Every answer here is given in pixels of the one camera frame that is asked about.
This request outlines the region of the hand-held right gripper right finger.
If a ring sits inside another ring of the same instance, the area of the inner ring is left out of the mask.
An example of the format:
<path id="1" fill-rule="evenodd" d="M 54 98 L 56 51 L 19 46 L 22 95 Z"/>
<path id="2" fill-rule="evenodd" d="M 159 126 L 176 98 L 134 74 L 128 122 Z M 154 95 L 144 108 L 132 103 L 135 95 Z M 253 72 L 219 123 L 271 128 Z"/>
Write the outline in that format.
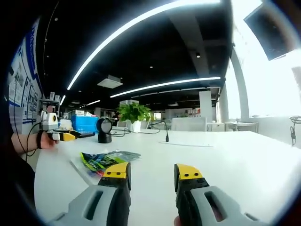
<path id="1" fill-rule="evenodd" d="M 256 217 L 243 213 L 240 205 L 200 171 L 185 164 L 174 165 L 176 207 L 182 226 L 265 226 Z"/>

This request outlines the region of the person's left hand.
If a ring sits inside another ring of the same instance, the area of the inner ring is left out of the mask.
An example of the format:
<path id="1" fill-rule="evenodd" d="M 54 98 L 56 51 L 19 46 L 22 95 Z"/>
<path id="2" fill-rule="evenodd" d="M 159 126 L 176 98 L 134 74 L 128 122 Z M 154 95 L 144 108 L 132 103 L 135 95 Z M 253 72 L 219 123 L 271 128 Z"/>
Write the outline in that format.
<path id="1" fill-rule="evenodd" d="M 59 141 L 52 140 L 49 137 L 49 134 L 42 130 L 40 130 L 37 133 L 36 142 L 37 142 L 38 149 L 45 149 L 45 150 L 52 149 L 55 147 L 55 145 L 57 145 L 59 143 Z"/>

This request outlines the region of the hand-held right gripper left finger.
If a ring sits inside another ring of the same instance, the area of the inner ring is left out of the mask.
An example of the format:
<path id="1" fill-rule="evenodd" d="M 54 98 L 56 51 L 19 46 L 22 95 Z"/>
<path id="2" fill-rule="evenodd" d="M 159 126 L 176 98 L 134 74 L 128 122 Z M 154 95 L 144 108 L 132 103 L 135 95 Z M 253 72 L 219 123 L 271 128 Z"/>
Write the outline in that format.
<path id="1" fill-rule="evenodd" d="M 67 212 L 50 226 L 126 226 L 131 205 L 131 164 L 107 168 L 97 185 L 91 185 L 69 203 Z"/>

